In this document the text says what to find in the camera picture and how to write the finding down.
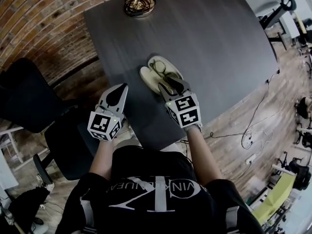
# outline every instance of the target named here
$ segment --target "brick wall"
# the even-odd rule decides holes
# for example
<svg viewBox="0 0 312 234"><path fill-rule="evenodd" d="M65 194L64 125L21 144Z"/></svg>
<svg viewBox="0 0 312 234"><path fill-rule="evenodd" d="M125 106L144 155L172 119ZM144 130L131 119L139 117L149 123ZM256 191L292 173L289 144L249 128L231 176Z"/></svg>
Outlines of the brick wall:
<svg viewBox="0 0 312 234"><path fill-rule="evenodd" d="M105 1L0 0L0 70L27 57L52 83L96 56L82 12Z"/></svg>

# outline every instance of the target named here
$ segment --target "chair backrest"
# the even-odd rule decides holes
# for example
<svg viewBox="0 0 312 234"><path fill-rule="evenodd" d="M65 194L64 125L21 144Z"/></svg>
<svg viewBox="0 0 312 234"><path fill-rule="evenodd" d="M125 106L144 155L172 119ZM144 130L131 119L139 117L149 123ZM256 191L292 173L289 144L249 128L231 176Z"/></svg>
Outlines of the chair backrest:
<svg viewBox="0 0 312 234"><path fill-rule="evenodd" d="M296 107L297 113L304 119L309 118L308 106L306 105L306 97L303 97Z"/></svg>
<svg viewBox="0 0 312 234"><path fill-rule="evenodd" d="M44 133L50 153L64 177L76 180L89 172L99 140L88 130L89 114L73 108L59 117Z"/></svg>
<svg viewBox="0 0 312 234"><path fill-rule="evenodd" d="M47 84L36 65L21 58L0 75L0 117L39 133L68 107Z"/></svg>
<svg viewBox="0 0 312 234"><path fill-rule="evenodd" d="M292 172L296 173L296 180L293 187L297 190L305 190L311 179L311 173L307 166L301 166L297 164L297 160L293 160L289 163L289 168Z"/></svg>

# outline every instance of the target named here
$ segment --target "wooden floor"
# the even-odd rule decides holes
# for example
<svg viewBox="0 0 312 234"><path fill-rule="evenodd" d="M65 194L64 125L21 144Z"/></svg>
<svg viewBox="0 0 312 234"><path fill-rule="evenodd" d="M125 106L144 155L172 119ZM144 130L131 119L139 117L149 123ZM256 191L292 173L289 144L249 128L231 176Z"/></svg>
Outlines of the wooden floor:
<svg viewBox="0 0 312 234"><path fill-rule="evenodd" d="M276 163L276 159L281 157L283 151L291 152L291 156L297 155L295 149L291 147L296 138L293 105L300 96L310 95L311 80L308 79L307 67L303 65L305 56L299 55L297 47L289 46L288 51L285 51L280 43L274 44L274 47L278 54L280 74L272 77L269 90L268 85L263 81L261 87L210 122L203 132L224 177L236 184L245 200L252 198L266 185L272 172L271 165ZM55 91L62 99L80 98L87 108L92 109L100 94L107 88L108 83L100 63L95 62L68 78L57 86ZM266 93L251 123L249 134L243 140L244 146L248 146L252 141L251 148L247 150L242 148L241 135L210 137L210 132L214 132L215 137L244 132L257 105ZM128 137L125 127L117 141ZM21 130L15 134L15 138L24 160L40 152L46 145L43 133L34 135ZM178 145L185 153L185 144ZM246 165L245 160L252 154L257 156L255 163L251 166ZM7 160L11 159L8 154L5 156ZM307 164L309 160L308 153L302 163ZM16 159L11 160L9 165L15 168L18 162ZM51 203L46 204L46 211L39 209L38 217L49 224L49 233L54 233L68 195L77 181L67 181L54 162L47 171L55 183L55 188L47 198ZM36 173L32 161L15 171L14 175L19 181L19 186L9 190L9 193L18 196L22 192L35 188Z"/></svg>

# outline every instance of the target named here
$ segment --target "wrist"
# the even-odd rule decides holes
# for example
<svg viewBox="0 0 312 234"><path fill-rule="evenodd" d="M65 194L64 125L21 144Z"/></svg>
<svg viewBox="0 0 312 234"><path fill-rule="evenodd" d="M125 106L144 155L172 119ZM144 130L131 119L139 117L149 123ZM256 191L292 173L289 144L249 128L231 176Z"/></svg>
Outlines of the wrist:
<svg viewBox="0 0 312 234"><path fill-rule="evenodd" d="M191 126L187 126L187 127L185 127L184 128L184 131L186 132L186 133L188 133L188 132L190 132L190 131L195 131L195 132L201 132L201 126L200 125L198 125L198 124L194 124L194 125L191 125Z"/></svg>

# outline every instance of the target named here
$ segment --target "desk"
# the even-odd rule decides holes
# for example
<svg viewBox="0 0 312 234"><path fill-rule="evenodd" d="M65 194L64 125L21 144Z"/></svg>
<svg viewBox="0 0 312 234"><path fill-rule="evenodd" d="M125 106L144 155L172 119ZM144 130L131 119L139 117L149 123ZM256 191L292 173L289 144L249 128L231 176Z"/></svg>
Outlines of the desk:
<svg viewBox="0 0 312 234"><path fill-rule="evenodd" d="M153 55L173 63L200 103L203 124L218 117L269 79L277 63L245 0L156 0L142 19L126 16L124 0L84 13L111 85L126 82L126 117L145 148L162 149L185 136L139 69Z"/></svg>

